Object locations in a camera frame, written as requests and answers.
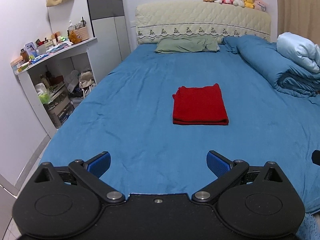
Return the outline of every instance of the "white desk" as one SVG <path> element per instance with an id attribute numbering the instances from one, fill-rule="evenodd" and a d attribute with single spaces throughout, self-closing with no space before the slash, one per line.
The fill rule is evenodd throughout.
<path id="1" fill-rule="evenodd" d="M 102 78 L 104 78 L 109 73 L 109 70 L 107 68 L 104 68 L 103 62 L 100 62 L 101 58 L 96 56 L 97 44 L 97 38 L 88 39 L 79 44 L 64 48 L 50 56 L 47 56 L 43 60 L 29 66 L 22 72 L 17 73 L 21 86 L 31 104 L 33 111 L 35 112 L 36 116 L 38 117 L 39 121 L 41 122 L 43 128 L 50 136 L 50 138 L 55 135 L 57 129 L 53 125 L 46 110 L 44 109 L 42 103 L 38 98 L 37 92 L 29 75 L 29 71 L 40 65 L 49 63 L 55 64 L 61 59 L 87 53 L 94 79 L 98 84 L 102 80 Z"/>

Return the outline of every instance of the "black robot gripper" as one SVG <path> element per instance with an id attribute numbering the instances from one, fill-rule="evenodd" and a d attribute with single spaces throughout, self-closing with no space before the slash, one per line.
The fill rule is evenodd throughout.
<path id="1" fill-rule="evenodd" d="M 36 239 L 298 239 L 305 209 L 275 162 L 230 161 L 215 151 L 208 168 L 218 179 L 194 193 L 124 195 L 99 177 L 103 152 L 67 167 L 42 163 L 16 200 L 21 240 Z"/>

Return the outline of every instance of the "green pillow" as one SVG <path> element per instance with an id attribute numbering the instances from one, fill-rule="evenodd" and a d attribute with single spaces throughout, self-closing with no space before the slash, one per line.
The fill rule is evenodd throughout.
<path id="1" fill-rule="evenodd" d="M 192 36 L 169 36 L 158 42 L 155 52 L 157 53 L 177 53 L 177 52 L 216 52 L 220 48 L 217 40 L 210 35 Z"/>

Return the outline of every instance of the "green object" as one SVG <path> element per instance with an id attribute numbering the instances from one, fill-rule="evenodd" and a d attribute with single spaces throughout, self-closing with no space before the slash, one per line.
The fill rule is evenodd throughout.
<path id="1" fill-rule="evenodd" d="M 38 97 L 39 97 L 42 104 L 50 103 L 51 99 L 50 99 L 49 93 L 42 93 L 42 94 L 38 95 Z"/>
<path id="2" fill-rule="evenodd" d="M 219 49 L 217 40 L 211 35 L 169 36 L 159 41 L 155 52 L 216 52 Z"/>

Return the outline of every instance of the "brown bottle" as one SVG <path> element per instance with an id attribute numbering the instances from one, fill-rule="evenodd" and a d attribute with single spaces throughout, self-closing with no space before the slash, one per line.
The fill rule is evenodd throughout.
<path id="1" fill-rule="evenodd" d="M 29 62 L 29 56 L 27 54 L 27 52 L 24 49 L 21 49 L 21 53 L 20 56 L 22 56 L 24 63 Z"/>

